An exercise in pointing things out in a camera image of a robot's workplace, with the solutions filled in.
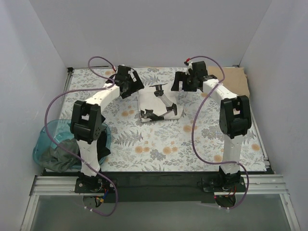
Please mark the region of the white t shirt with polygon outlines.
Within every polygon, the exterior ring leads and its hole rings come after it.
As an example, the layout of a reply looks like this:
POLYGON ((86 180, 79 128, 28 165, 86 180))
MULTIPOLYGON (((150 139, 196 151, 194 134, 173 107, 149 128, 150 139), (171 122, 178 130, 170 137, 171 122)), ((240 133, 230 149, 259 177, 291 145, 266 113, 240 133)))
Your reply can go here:
POLYGON ((183 106, 177 102, 171 91, 172 84, 157 84, 139 90, 138 103, 141 122, 177 120, 183 113, 183 106))

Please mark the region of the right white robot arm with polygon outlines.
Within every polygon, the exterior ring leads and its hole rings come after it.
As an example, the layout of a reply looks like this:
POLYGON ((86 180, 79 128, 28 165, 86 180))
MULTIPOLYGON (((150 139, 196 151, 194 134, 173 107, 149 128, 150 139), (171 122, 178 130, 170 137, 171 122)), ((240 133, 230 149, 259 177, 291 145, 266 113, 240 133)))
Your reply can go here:
POLYGON ((201 90, 220 105, 219 127, 224 135, 222 162, 218 173, 202 180, 202 186, 210 192, 215 188, 229 191, 241 182, 243 167, 240 155, 244 136, 252 126, 250 103, 247 96, 239 96, 225 86, 216 76, 210 75, 204 61, 185 61, 185 72, 176 72, 172 91, 201 90))

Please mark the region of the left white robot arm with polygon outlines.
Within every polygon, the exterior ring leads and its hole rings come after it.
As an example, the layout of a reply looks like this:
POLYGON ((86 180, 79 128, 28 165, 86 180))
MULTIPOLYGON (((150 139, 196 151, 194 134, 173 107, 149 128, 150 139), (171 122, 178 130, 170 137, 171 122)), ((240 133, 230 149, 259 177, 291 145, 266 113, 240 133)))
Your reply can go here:
POLYGON ((71 133, 77 141, 82 162, 81 173, 89 177, 86 187, 93 193, 102 188, 102 180, 97 177, 101 170, 97 157, 97 141, 103 131, 102 111, 118 97, 127 98, 144 88, 137 73, 131 67, 120 65, 115 78, 107 80, 101 90, 73 105, 71 133))

